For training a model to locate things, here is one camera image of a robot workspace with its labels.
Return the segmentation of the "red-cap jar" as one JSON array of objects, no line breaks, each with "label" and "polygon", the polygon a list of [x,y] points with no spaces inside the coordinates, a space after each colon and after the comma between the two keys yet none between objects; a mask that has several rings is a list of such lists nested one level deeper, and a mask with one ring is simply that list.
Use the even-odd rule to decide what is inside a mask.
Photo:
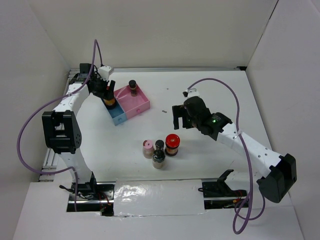
[{"label": "red-cap jar", "polygon": [[177,134],[171,133],[165,138],[165,153],[168,156],[175,156],[178,153],[180,146],[180,137]]},{"label": "red-cap jar", "polygon": [[114,109],[116,107],[116,105],[117,105],[115,97],[112,100],[103,99],[103,102],[104,102],[106,108],[109,109],[109,110]]}]

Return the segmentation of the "small black-cap spice bottle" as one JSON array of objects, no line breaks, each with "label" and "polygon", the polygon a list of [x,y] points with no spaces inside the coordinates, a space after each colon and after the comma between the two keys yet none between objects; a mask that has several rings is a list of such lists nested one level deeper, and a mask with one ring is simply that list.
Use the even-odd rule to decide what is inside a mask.
[{"label": "small black-cap spice bottle", "polygon": [[130,88],[130,94],[132,97],[135,97],[137,95],[137,82],[135,80],[130,80],[128,82],[129,88]]}]

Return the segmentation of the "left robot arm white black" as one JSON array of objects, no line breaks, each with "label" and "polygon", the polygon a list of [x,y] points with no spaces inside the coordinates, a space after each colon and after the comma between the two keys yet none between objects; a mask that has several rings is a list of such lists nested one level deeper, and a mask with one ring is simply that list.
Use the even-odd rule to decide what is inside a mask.
[{"label": "left robot arm white black", "polygon": [[97,197],[99,187],[80,150],[82,133],[76,116],[89,95],[101,99],[108,109],[114,109],[116,83],[109,79],[114,71],[110,66],[96,68],[90,63],[79,66],[80,72],[69,81],[66,96],[52,111],[42,114],[42,125],[45,143],[70,169],[72,185],[80,188],[86,199],[92,200]]}]

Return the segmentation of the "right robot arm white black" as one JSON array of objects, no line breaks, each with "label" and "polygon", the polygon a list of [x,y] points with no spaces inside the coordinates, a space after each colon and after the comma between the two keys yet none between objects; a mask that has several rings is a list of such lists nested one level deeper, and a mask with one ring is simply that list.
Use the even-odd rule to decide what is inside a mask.
[{"label": "right robot arm white black", "polygon": [[261,178],[260,193],[273,203],[280,203],[297,181],[296,159],[289,153],[281,155],[237,129],[236,124],[221,112],[211,113],[198,96],[172,106],[173,126],[179,129],[179,118],[185,129],[196,128],[203,135],[222,143],[243,157],[249,157]]}]

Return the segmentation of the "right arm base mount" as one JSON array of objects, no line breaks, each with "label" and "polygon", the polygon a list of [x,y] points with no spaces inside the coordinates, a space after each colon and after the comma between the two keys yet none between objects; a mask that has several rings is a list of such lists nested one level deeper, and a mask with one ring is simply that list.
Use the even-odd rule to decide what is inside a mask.
[{"label": "right arm base mount", "polygon": [[203,195],[204,209],[234,209],[248,195],[244,189],[231,189],[226,183],[227,177],[233,172],[227,169],[215,180],[203,180],[198,191]]}]

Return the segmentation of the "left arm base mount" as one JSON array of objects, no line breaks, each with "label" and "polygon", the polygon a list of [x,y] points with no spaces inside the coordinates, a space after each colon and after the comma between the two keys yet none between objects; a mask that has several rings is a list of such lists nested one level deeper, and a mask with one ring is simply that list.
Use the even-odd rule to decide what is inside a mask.
[{"label": "left arm base mount", "polygon": [[70,187],[61,184],[59,188],[69,193],[67,212],[96,212],[105,217],[114,216],[114,182],[97,182],[91,179],[86,184],[79,184],[77,189],[75,183]]}]

